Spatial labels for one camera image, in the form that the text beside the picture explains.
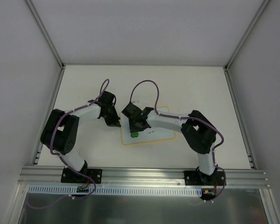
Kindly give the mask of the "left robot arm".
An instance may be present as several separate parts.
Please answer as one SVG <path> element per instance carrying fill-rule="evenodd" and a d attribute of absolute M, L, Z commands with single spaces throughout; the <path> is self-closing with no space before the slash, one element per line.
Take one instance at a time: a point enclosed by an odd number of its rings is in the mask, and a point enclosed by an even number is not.
<path fill-rule="evenodd" d="M 54 109 L 42 131 L 40 141 L 49 148 L 51 154 L 66 162 L 63 169 L 62 183 L 86 183 L 87 177 L 95 178 L 96 171 L 88 169 L 87 162 L 74 148 L 78 127 L 82 122 L 103 118 L 110 127 L 121 127 L 120 118 L 115 109 L 116 96 L 108 91 L 100 94 L 98 100 L 90 100 L 69 114 Z"/>

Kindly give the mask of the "green whiteboard eraser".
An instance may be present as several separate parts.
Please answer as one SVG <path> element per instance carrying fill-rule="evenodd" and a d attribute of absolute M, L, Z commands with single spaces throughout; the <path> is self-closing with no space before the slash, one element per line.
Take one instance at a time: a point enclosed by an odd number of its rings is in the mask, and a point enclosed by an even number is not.
<path fill-rule="evenodd" d="M 137 138 L 139 136 L 139 133 L 138 132 L 131 132 L 130 136 L 132 138 Z"/>

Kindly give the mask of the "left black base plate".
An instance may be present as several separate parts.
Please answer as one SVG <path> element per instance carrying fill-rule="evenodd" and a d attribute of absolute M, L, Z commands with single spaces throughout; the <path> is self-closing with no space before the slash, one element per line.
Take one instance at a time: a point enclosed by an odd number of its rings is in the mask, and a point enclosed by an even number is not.
<path fill-rule="evenodd" d="M 89 176 L 96 184 L 100 184 L 102 180 L 102 169 L 96 168 L 88 168 L 84 171 L 83 176 L 80 174 L 75 173 L 74 171 L 70 170 L 69 168 L 64 168 L 62 175 L 61 175 L 61 183 L 79 183 L 84 184 L 87 181 L 91 182 L 85 176 Z"/>

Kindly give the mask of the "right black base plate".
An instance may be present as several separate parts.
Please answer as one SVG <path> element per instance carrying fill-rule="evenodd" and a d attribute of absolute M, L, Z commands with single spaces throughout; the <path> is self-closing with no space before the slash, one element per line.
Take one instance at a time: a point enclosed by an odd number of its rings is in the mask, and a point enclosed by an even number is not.
<path fill-rule="evenodd" d="M 226 180 L 223 171 L 217 170 L 211 175 L 206 175 L 200 170 L 185 170 L 183 174 L 187 186 L 223 186 Z"/>

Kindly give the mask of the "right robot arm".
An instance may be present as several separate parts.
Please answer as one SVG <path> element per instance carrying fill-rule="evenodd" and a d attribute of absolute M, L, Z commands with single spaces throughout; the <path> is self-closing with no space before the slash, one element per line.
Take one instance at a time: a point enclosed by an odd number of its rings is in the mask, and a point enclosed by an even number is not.
<path fill-rule="evenodd" d="M 200 182 L 211 185 L 215 182 L 217 168 L 212 149 L 217 129 L 197 110 L 190 114 L 162 112 L 152 107 L 140 109 L 129 103 L 122 111 L 129 121 L 130 132 L 142 132 L 149 128 L 161 128 L 181 133 L 189 147 L 197 153 Z"/>

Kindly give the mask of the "yellow framed small whiteboard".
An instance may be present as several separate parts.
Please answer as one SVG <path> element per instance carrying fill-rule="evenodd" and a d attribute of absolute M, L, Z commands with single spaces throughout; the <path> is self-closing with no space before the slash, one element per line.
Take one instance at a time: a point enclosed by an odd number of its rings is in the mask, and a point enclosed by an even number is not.
<path fill-rule="evenodd" d="M 128 118 L 123 113 L 120 113 L 119 117 L 121 123 L 121 142 L 124 146 L 173 140 L 176 137 L 175 131 L 172 130 L 163 128 L 148 128 L 142 132 L 138 132 L 139 136 L 137 138 L 132 138 L 130 136 L 131 132 L 129 130 Z"/>

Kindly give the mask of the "aluminium mounting rail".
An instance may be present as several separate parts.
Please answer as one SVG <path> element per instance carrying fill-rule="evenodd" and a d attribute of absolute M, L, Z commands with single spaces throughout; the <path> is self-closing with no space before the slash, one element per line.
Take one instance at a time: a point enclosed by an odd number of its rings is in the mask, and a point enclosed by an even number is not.
<path fill-rule="evenodd" d="M 25 166 L 19 184 L 60 184 L 63 167 Z M 159 168 L 102 168 L 100 186 L 125 187 L 184 187 L 189 176 L 183 169 Z M 216 173 L 216 183 L 235 189 L 269 189 L 271 184 L 265 171 L 228 169 Z"/>

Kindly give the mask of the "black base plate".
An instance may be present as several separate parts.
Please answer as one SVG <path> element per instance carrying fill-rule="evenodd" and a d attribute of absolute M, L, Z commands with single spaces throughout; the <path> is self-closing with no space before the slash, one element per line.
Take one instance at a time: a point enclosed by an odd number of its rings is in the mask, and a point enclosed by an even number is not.
<path fill-rule="evenodd" d="M 64 168 L 62 175 L 61 175 L 61 183 L 79 183 L 84 184 L 87 181 L 91 182 L 85 176 L 89 176 L 96 184 L 100 184 L 102 180 L 102 169 L 96 168 L 88 168 L 84 171 L 83 176 L 80 174 L 75 173 L 74 171 L 70 170 L 69 168 Z"/>
<path fill-rule="evenodd" d="M 223 186 L 226 180 L 223 171 L 217 170 L 211 175 L 206 175 L 200 170 L 185 170 L 183 174 L 187 186 Z"/>

